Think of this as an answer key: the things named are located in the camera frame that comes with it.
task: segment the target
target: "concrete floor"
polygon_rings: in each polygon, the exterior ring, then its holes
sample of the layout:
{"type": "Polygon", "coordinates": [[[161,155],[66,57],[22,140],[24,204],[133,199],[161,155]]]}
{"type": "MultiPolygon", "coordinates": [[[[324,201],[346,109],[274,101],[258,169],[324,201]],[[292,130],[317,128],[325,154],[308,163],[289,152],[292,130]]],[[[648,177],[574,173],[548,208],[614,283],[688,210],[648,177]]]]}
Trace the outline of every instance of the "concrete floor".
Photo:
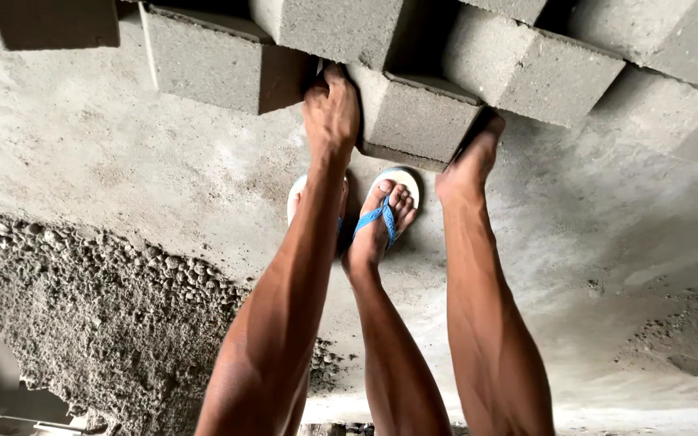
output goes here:
{"type": "MultiPolygon", "coordinates": [[[[159,94],[141,27],[121,33],[119,49],[0,52],[0,212],[135,234],[257,279],[309,162],[300,105],[251,116],[159,94]]],[[[557,427],[698,431],[698,377],[614,362],[645,321],[682,310],[676,297],[698,287],[698,164],[626,140],[599,105],[572,130],[504,115],[490,215],[557,427]]],[[[355,208],[391,165],[354,155],[355,208]]],[[[422,178],[420,215],[383,281],[460,421],[441,210],[434,174],[422,178]]],[[[370,421],[360,323],[337,263],[320,336],[360,358],[343,362],[342,388],[309,400],[304,421],[370,421]]]]}

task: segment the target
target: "flip-flop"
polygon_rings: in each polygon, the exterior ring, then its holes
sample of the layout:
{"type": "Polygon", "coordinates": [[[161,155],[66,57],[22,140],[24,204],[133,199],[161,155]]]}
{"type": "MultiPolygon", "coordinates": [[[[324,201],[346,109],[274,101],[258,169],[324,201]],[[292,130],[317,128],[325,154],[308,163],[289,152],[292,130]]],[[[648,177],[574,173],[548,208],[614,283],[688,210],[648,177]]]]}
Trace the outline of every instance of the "flip-flop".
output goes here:
{"type": "MultiPolygon", "coordinates": [[[[413,177],[411,171],[403,167],[390,168],[389,170],[381,173],[371,184],[371,188],[368,190],[368,195],[365,196],[365,200],[371,196],[371,192],[376,185],[382,180],[392,180],[395,186],[398,184],[404,184],[408,188],[409,197],[413,199],[413,208],[419,209],[419,184],[416,183],[416,179],[413,177]]],[[[387,241],[387,250],[393,246],[393,243],[400,237],[401,232],[398,232],[397,227],[395,227],[395,217],[393,216],[393,210],[389,207],[389,195],[384,198],[384,203],[381,207],[372,210],[360,217],[357,222],[357,227],[354,228],[354,234],[352,235],[352,240],[357,236],[357,231],[362,229],[364,226],[377,220],[379,217],[384,218],[384,224],[387,226],[387,235],[389,240],[387,241]]]]}
{"type": "MultiPolygon", "coordinates": [[[[292,223],[292,219],[296,216],[296,205],[293,201],[296,198],[296,194],[300,194],[305,189],[305,176],[306,174],[300,176],[295,183],[292,184],[290,188],[290,194],[287,196],[287,227],[292,223]]],[[[344,182],[348,182],[346,176],[344,176],[344,182]]],[[[341,233],[341,224],[343,220],[338,217],[338,232],[341,233]]]]}

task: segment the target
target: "skin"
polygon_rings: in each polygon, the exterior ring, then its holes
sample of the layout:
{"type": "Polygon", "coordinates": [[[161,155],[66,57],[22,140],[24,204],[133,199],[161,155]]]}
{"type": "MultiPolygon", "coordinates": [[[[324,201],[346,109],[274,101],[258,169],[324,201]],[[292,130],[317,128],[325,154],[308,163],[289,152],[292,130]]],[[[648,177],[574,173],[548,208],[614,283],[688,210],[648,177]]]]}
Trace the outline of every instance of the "skin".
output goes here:
{"type": "MultiPolygon", "coordinates": [[[[220,348],[197,436],[292,435],[308,391],[313,351],[343,216],[344,172],[357,140],[357,93],[328,65],[303,105],[311,164],[297,213],[271,264],[242,305],[220,348]]],[[[448,332],[454,372],[472,434],[554,434],[551,396],[538,349],[502,276],[485,189],[504,121],[493,119],[436,179],[448,254],[448,332]]],[[[404,185],[384,180],[361,213],[389,195],[395,225],[416,217],[404,185]]],[[[341,263],[365,343],[368,404],[378,434],[451,434],[440,392],[383,289],[378,265],[387,232],[363,227],[341,263]]]]}

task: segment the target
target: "stacked concrete blocks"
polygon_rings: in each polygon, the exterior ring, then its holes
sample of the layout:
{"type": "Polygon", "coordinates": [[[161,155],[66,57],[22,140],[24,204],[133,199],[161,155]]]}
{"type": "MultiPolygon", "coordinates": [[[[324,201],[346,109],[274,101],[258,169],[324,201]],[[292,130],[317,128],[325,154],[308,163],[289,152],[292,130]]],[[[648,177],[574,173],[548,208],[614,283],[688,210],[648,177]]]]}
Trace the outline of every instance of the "stacked concrete blocks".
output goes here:
{"type": "Polygon", "coordinates": [[[623,140],[698,162],[698,88],[647,68],[628,67],[592,116],[623,140]]]}
{"type": "Polygon", "coordinates": [[[316,59],[273,44],[248,19],[150,8],[160,90],[201,103],[263,114],[303,100],[316,59]]]}
{"type": "Polygon", "coordinates": [[[483,107],[443,79],[347,70],[362,101],[363,152],[374,157],[442,171],[483,107]]]}
{"type": "Polygon", "coordinates": [[[461,0],[469,5],[534,25],[546,0],[461,0]]]}
{"type": "Polygon", "coordinates": [[[0,0],[0,48],[48,50],[119,46],[112,0],[0,0]]]}
{"type": "Polygon", "coordinates": [[[568,34],[698,84],[698,0],[580,0],[568,34]]]}
{"type": "Polygon", "coordinates": [[[277,44],[381,71],[393,36],[425,0],[250,0],[277,44]]]}
{"type": "Polygon", "coordinates": [[[585,116],[624,61],[578,41],[462,5],[444,75],[487,104],[561,126],[585,116]]]}

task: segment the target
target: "man's hand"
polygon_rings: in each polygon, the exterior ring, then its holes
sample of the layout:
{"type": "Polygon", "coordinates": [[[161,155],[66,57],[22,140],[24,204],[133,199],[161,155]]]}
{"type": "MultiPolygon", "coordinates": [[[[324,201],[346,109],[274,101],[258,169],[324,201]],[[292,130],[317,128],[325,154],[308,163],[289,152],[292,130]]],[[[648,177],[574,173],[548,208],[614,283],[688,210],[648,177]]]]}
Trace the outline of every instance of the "man's hand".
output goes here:
{"type": "Polygon", "coordinates": [[[444,207],[454,201],[482,201],[486,178],[494,166],[497,141],[503,130],[505,120],[495,114],[459,158],[435,177],[435,193],[444,207]]]}
{"type": "Polygon", "coordinates": [[[360,130],[360,106],[357,91],[340,66],[329,63],[324,68],[324,80],[306,91],[303,118],[311,158],[339,157],[348,165],[360,130]]]}

